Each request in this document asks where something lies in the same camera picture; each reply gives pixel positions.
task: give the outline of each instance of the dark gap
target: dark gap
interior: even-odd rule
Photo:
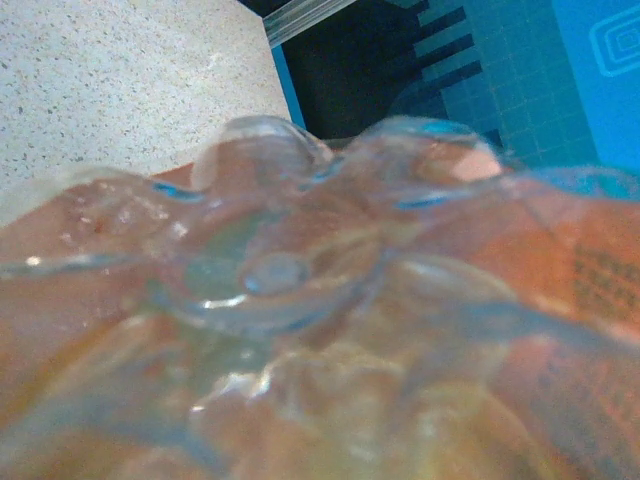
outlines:
[[[455,10],[443,15],[433,22],[427,23],[420,27],[422,38],[427,38],[441,32],[445,28],[449,28],[467,18],[464,8],[456,8]]]
[[[406,67],[407,63],[405,61],[404,64],[400,63],[401,68],[397,69],[397,71],[393,72],[391,75],[391,79],[393,81],[403,82],[407,78],[416,78],[416,76],[420,75],[420,72],[434,65],[438,62],[441,62],[449,57],[452,57],[456,53],[462,52],[467,48],[473,47],[473,37],[471,34],[467,34],[463,37],[460,37],[454,40],[451,43],[447,43],[440,48],[437,48],[426,55],[418,58],[413,65],[409,65]]]
[[[418,18],[408,14],[404,9],[395,8],[401,10],[402,13],[400,15],[390,15],[386,18],[372,19],[371,23],[374,25],[377,23],[378,28],[363,26],[362,19],[357,15],[344,15],[340,19],[343,26],[338,38],[348,38],[352,42],[357,42],[357,45],[360,46],[358,62],[366,64],[369,67],[370,74],[378,75],[380,72],[385,71],[385,64],[387,62],[395,62],[395,59],[399,56],[413,56],[415,61],[413,44],[417,36],[416,32],[420,27]],[[338,12],[336,15],[340,15],[345,10]],[[407,17],[411,18],[410,23],[407,21]],[[347,49],[352,49],[353,46],[353,43],[344,45]]]
[[[429,82],[429,87],[434,90],[442,90],[443,88],[451,87],[452,85],[460,83],[463,80],[471,78],[479,73],[482,73],[482,65],[480,65],[480,62],[472,62],[464,67],[449,72],[432,82]]]
[[[464,8],[460,7],[449,12],[436,20],[419,27],[415,31],[407,30],[406,27],[398,27],[393,35],[390,35],[384,42],[384,52],[378,50],[378,62],[386,62],[395,57],[413,53],[413,45],[420,40],[431,37],[442,30],[445,30],[456,23],[467,18]]]
[[[410,11],[411,13],[413,13],[414,15],[422,13],[425,10],[428,10],[428,9],[429,9],[429,1],[428,0],[421,0],[420,2],[416,3],[415,5],[407,8],[407,10]]]
[[[240,3],[261,17],[266,17],[289,3],[289,1],[290,0],[240,0]]]

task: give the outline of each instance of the white square outline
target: white square outline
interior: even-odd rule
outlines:
[[[623,12],[620,12],[616,15],[612,15],[610,17],[607,17],[599,22],[597,22],[593,27],[591,27],[591,30],[589,31],[589,39],[591,41],[591,47],[593,49],[593,52],[595,54],[596,57],[596,62],[598,63],[598,67],[600,69],[600,73],[602,74],[602,76],[604,77],[617,77],[618,75],[622,75],[623,73],[627,73],[630,72],[631,70],[635,70],[637,68],[640,68],[640,60],[638,60],[637,62],[631,63],[630,65],[625,65],[621,68],[617,68],[617,69],[609,69],[607,67],[607,62],[605,61],[605,58],[603,56],[603,52],[602,49],[599,45],[598,42],[598,34],[600,33],[600,30],[602,29],[606,29],[607,26],[614,24],[613,28],[619,27],[621,25],[616,24],[617,20],[622,20],[625,17],[628,16],[632,16],[632,20],[628,21],[628,22],[624,22],[622,25],[627,25],[629,23],[631,23],[634,20],[640,19],[640,5],[636,6],[636,7],[632,7],[630,9],[624,10]],[[607,39],[606,39],[606,34],[607,34],[608,30],[605,30],[601,35],[602,38],[604,38],[605,43],[607,43]]]
[[[620,35],[618,35],[616,37],[616,43],[618,44],[618,49],[620,49],[621,51],[627,50],[627,48],[625,48],[622,45],[620,45],[620,37],[622,37],[623,35],[627,36],[627,35],[632,35],[632,34],[636,39],[638,39],[638,42],[636,44],[632,45],[631,48],[635,48],[636,45],[640,45],[640,30],[632,30],[631,32],[624,32],[624,33],[622,33],[622,34],[620,34]]]
[[[617,56],[613,52],[612,44],[618,40],[620,34],[628,33],[628,32],[637,32],[638,29],[634,28],[633,30],[628,30],[627,27],[637,23],[640,26],[640,16],[629,20],[621,25],[616,25],[614,28],[607,30],[604,34],[604,42],[607,44],[607,50],[609,51],[609,58],[614,60],[614,62],[626,62],[635,57],[640,56],[640,50],[635,50],[627,55]]]

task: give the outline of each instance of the white granite countertop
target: white granite countertop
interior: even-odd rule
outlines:
[[[233,117],[289,118],[235,0],[5,0],[0,45],[0,190],[78,163],[156,173]]]

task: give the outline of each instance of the clear plastic packaging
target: clear plastic packaging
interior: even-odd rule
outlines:
[[[251,118],[197,189],[32,201],[0,230],[0,477],[640,477],[640,182],[501,163],[450,122],[331,156]]]

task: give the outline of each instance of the molded plastic bubble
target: molded plastic bubble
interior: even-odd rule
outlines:
[[[576,194],[567,190],[571,178],[582,185]],[[632,195],[586,194],[585,185],[602,182],[627,194],[640,186],[633,176],[597,167],[511,175],[416,214],[403,241],[492,272],[536,308],[638,341],[640,211]]]
[[[204,196],[111,168],[70,170],[26,182],[0,202],[0,275],[110,265]]]
[[[357,137],[341,157],[340,176],[369,193],[400,186],[455,187],[503,172],[498,154],[471,129],[424,118],[384,120]]]
[[[192,429],[228,458],[234,478],[372,478],[402,381],[354,346],[290,351],[261,374],[234,372],[192,410]]]
[[[55,352],[144,301],[153,266],[140,244],[196,200],[175,200],[176,191],[90,168],[27,182],[6,198],[7,208],[0,208],[11,222],[0,230],[0,318],[11,338],[0,369],[5,411]],[[14,202],[23,208],[12,210]]]
[[[640,348],[516,304],[444,313],[424,322],[453,335],[424,350],[390,415],[386,454],[407,478],[638,476]],[[491,375],[478,371],[473,352],[501,345]]]
[[[323,345],[350,342],[406,365],[443,339],[457,335],[455,322],[448,320],[451,308],[516,301],[500,279],[446,257],[400,253],[387,260],[380,276],[367,288],[369,297],[344,315],[346,325],[341,318],[335,328],[327,328],[330,333],[324,335]],[[432,316],[443,320],[431,322]],[[491,370],[493,358],[501,359],[501,355],[492,346],[484,359],[477,357],[474,366]]]
[[[286,120],[245,117],[222,128],[215,145],[194,164],[191,185],[216,197],[305,186],[332,158],[326,145]]]
[[[57,375],[42,379],[28,415],[0,435],[3,478],[104,478],[154,447],[181,451],[194,469],[224,473],[215,452],[187,429],[195,401],[186,388],[189,356],[175,322],[163,316],[131,318],[61,352]]]
[[[376,228],[358,205],[330,194],[212,201],[149,245],[163,262],[156,298],[196,325],[295,329],[353,297],[378,262]]]

